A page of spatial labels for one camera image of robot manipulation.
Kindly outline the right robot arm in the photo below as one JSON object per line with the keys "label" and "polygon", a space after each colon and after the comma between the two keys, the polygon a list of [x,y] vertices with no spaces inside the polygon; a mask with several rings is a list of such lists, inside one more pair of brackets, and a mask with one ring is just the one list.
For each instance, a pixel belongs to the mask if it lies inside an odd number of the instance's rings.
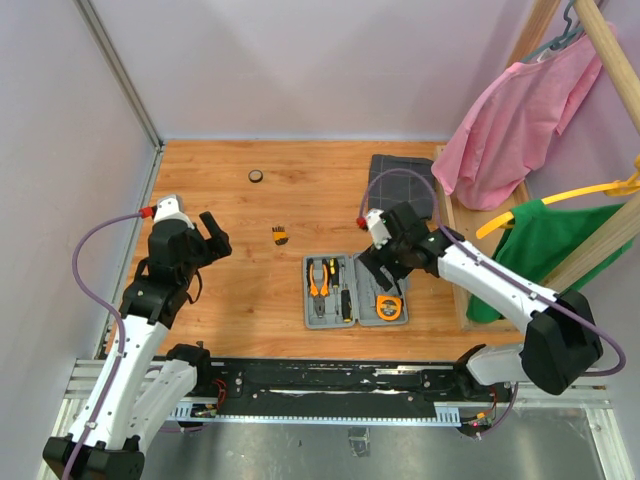
{"label": "right robot arm", "polygon": [[579,292],[557,293],[528,281],[446,226],[430,230],[407,202],[372,209],[357,224],[372,239],[359,259],[383,290],[423,270],[465,289],[523,334],[521,343],[479,345],[459,359],[452,378],[463,399],[477,399],[490,385],[521,381],[560,395],[601,358],[591,309]]}

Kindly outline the orange black pliers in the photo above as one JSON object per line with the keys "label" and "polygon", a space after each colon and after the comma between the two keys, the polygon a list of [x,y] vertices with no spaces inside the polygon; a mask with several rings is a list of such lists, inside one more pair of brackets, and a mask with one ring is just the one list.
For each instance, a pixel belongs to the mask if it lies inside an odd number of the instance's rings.
{"label": "orange black pliers", "polygon": [[312,298],[313,309],[318,318],[325,315],[325,298],[329,295],[329,267],[326,260],[322,260],[321,272],[322,280],[320,285],[315,281],[315,263],[313,259],[309,259],[306,265],[306,279],[308,281],[309,295]]}

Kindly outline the yellow tape measure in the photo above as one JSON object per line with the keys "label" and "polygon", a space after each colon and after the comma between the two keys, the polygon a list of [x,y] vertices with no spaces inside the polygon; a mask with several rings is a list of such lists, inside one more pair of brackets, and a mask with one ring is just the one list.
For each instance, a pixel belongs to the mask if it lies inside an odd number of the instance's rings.
{"label": "yellow tape measure", "polygon": [[403,300],[398,296],[378,295],[376,298],[377,315],[384,321],[397,320],[403,310]]}

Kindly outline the hex key set orange holder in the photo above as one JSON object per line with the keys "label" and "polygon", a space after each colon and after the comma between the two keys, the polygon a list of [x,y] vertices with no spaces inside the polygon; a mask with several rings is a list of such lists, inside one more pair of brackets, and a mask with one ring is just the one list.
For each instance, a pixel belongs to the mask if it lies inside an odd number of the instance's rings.
{"label": "hex key set orange holder", "polygon": [[286,229],[283,226],[275,226],[272,228],[273,241],[277,246],[286,245],[289,241],[289,236]]}

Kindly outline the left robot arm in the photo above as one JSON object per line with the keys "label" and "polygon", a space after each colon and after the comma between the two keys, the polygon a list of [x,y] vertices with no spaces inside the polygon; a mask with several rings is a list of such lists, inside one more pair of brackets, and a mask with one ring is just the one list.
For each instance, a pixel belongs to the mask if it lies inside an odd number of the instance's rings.
{"label": "left robot arm", "polygon": [[182,212],[140,210],[152,217],[148,255],[139,262],[119,308],[108,305],[116,337],[84,409],[70,431],[47,440],[43,459],[59,479],[138,479],[146,452],[169,414],[187,394],[214,385],[207,349],[178,344],[151,385],[142,385],[151,363],[202,268],[230,256],[228,234],[213,215],[200,214],[204,236]]}

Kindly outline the grey plastic tool case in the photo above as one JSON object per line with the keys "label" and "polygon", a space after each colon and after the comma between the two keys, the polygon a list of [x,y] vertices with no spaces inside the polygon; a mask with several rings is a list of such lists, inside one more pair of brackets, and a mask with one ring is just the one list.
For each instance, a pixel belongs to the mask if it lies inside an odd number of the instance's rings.
{"label": "grey plastic tool case", "polygon": [[[322,260],[327,263],[330,258],[336,257],[340,263],[340,286],[338,289],[331,287],[329,279],[329,295],[325,298],[325,315],[318,318],[313,309],[312,298],[309,295],[308,281],[306,279],[306,265],[309,259],[314,260],[315,281],[320,285],[322,280]],[[356,324],[364,327],[382,327],[404,325],[409,322],[409,313],[406,300],[408,281],[401,279],[393,281],[395,286],[388,292],[377,285],[373,276],[358,260],[356,254],[346,253],[309,255],[302,260],[303,293],[304,293],[304,323],[312,330],[342,329]],[[340,297],[341,290],[347,285],[351,295],[352,321],[345,323],[341,315]],[[403,300],[403,310],[400,317],[391,322],[382,320],[376,312],[376,298],[378,295],[398,296]]]}

